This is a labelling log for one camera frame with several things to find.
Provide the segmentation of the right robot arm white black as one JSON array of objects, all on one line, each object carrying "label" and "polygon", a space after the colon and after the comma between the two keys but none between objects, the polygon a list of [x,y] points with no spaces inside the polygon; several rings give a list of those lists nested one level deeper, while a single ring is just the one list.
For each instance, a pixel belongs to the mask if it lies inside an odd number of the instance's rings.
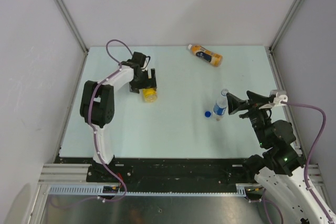
[{"label": "right robot arm white black", "polygon": [[292,124],[271,121],[271,110],[290,105],[285,91],[272,90],[268,97],[247,91],[247,100],[227,93],[228,113],[239,111],[248,118],[260,147],[266,151],[244,161],[242,176],[257,182],[281,207],[291,213],[296,223],[335,223],[335,213],[319,194],[308,175],[309,158],[303,158],[292,147],[296,140]]}]

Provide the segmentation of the yellow juice bottle yellow cap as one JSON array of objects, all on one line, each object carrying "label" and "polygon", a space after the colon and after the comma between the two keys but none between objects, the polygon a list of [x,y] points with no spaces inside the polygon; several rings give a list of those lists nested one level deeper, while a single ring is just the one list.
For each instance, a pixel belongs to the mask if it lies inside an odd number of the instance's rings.
[{"label": "yellow juice bottle yellow cap", "polygon": [[142,91],[145,102],[152,103],[157,100],[158,95],[155,88],[143,89]]}]

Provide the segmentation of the blue bottle cap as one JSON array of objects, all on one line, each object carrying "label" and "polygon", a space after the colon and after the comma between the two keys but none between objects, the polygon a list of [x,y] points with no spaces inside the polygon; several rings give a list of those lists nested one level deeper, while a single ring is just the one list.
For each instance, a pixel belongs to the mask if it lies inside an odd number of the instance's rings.
[{"label": "blue bottle cap", "polygon": [[205,112],[205,117],[206,117],[206,118],[210,118],[211,116],[212,116],[211,111],[206,111],[206,112]]}]

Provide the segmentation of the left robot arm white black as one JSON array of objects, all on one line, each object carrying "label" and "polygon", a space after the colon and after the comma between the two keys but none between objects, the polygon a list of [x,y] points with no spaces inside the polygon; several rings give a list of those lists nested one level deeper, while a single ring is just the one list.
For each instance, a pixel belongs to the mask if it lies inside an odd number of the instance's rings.
[{"label": "left robot arm white black", "polygon": [[140,52],[134,52],[131,59],[120,63],[120,67],[105,79],[86,81],[80,104],[80,115],[93,130],[94,161],[102,164],[98,176],[105,182],[115,178],[116,169],[109,165],[114,158],[111,144],[106,137],[107,125],[115,113],[114,95],[124,85],[132,93],[142,93],[145,102],[154,102],[157,95],[155,69],[148,69],[151,60]]}]

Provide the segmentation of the orange juice bottle white cap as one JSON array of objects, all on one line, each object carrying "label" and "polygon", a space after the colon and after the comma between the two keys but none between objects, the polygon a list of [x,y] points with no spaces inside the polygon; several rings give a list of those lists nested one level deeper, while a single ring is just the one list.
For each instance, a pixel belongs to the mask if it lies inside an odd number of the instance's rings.
[{"label": "orange juice bottle white cap", "polygon": [[194,56],[208,62],[214,67],[219,67],[222,63],[222,55],[207,50],[203,46],[189,44],[187,48]]}]

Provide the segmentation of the clear water bottle blue label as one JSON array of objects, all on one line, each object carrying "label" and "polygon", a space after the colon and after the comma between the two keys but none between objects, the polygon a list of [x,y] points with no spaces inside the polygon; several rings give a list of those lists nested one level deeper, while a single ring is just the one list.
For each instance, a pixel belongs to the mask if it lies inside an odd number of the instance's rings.
[{"label": "clear water bottle blue label", "polygon": [[228,100],[227,100],[227,89],[223,89],[219,95],[219,97],[216,99],[214,107],[213,107],[213,116],[216,121],[220,121],[228,107]]}]

